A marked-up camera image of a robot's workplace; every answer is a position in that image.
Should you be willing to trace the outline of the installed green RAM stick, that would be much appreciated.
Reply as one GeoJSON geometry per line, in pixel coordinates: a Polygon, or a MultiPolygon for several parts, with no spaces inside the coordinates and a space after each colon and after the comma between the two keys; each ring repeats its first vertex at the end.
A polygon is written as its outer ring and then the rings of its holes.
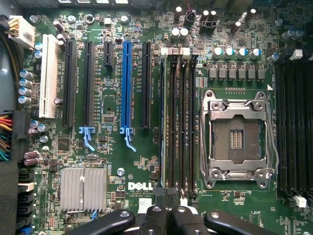
{"type": "Polygon", "coordinates": [[[160,52],[160,107],[159,107],[159,118],[160,118],[160,136],[159,136],[159,144],[160,144],[160,185],[164,188],[166,186],[165,180],[165,153],[166,153],[166,126],[164,125],[165,120],[165,93],[166,93],[166,59],[168,55],[168,49],[163,47],[160,52]]]}

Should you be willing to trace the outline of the silver finned heat sink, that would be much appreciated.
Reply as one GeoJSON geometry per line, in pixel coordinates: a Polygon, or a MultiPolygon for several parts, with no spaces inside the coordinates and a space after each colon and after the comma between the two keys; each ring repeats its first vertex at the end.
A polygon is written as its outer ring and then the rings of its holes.
{"type": "Polygon", "coordinates": [[[105,168],[64,168],[61,170],[60,210],[104,211],[107,207],[105,168]]]}

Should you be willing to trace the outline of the silver CPU socket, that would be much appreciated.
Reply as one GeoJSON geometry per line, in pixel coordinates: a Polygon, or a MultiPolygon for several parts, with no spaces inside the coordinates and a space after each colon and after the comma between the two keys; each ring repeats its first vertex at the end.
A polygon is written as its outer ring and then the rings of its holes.
{"type": "Polygon", "coordinates": [[[264,190],[275,176],[264,92],[254,99],[217,98],[206,91],[200,108],[200,170],[207,189],[221,181],[254,181],[264,190]]]}

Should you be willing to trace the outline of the CPU socket locking lever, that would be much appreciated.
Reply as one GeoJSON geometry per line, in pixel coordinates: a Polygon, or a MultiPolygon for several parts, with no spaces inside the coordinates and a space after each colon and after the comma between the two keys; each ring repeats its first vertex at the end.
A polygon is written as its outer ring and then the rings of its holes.
{"type": "Polygon", "coordinates": [[[279,154],[275,145],[275,139],[274,139],[274,133],[273,133],[273,121],[272,121],[272,116],[271,116],[271,109],[270,109],[270,105],[269,102],[266,100],[265,101],[265,109],[266,109],[266,113],[267,113],[267,123],[268,123],[268,129],[269,129],[269,140],[271,142],[271,149],[273,150],[274,154],[275,154],[275,173],[276,175],[279,174],[279,154]]]}

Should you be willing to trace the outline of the black main power connector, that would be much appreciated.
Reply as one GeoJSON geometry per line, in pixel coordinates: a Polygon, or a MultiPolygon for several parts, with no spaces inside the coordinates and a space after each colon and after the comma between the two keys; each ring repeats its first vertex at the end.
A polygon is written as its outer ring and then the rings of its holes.
{"type": "Polygon", "coordinates": [[[29,124],[26,111],[0,111],[0,162],[23,161],[29,150],[29,124]]]}

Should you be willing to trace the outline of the long black expansion slot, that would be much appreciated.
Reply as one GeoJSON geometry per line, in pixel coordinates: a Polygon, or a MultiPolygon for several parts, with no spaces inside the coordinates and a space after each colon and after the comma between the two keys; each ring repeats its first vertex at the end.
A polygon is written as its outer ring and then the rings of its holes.
{"type": "Polygon", "coordinates": [[[141,128],[150,128],[151,115],[151,43],[142,45],[142,121],[141,128]]]}
{"type": "Polygon", "coordinates": [[[63,126],[73,127],[76,79],[76,44],[66,42],[63,96],[63,126]]]}

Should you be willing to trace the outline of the black expansion slot blue latch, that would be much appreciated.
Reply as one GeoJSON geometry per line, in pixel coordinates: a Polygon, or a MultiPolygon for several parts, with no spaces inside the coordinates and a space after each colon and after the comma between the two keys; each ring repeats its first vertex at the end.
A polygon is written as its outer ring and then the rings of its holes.
{"type": "Polygon", "coordinates": [[[93,126],[93,89],[94,89],[94,46],[91,41],[84,42],[84,76],[83,76],[83,122],[80,134],[84,135],[84,145],[90,151],[95,151],[91,144],[93,126]]]}

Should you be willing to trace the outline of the white PCI expansion slot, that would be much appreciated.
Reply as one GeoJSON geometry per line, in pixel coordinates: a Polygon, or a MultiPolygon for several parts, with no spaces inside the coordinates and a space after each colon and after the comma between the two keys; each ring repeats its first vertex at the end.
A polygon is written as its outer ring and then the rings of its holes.
{"type": "Polygon", "coordinates": [[[59,48],[57,42],[52,34],[43,35],[39,118],[55,118],[59,48]]]}

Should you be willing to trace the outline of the short black expansion slot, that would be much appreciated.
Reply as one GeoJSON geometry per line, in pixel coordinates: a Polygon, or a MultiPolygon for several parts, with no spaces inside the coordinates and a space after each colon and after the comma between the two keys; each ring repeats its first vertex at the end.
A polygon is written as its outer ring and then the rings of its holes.
{"type": "Polygon", "coordinates": [[[103,46],[103,64],[105,68],[112,70],[114,62],[113,42],[105,41],[103,46]]]}

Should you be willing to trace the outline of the white power connector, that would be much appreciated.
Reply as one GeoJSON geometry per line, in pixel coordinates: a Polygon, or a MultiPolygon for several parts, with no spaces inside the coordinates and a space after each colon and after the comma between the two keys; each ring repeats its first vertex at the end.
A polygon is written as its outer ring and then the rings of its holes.
{"type": "Polygon", "coordinates": [[[35,27],[33,27],[23,16],[9,16],[8,38],[27,49],[34,49],[35,27]]]}

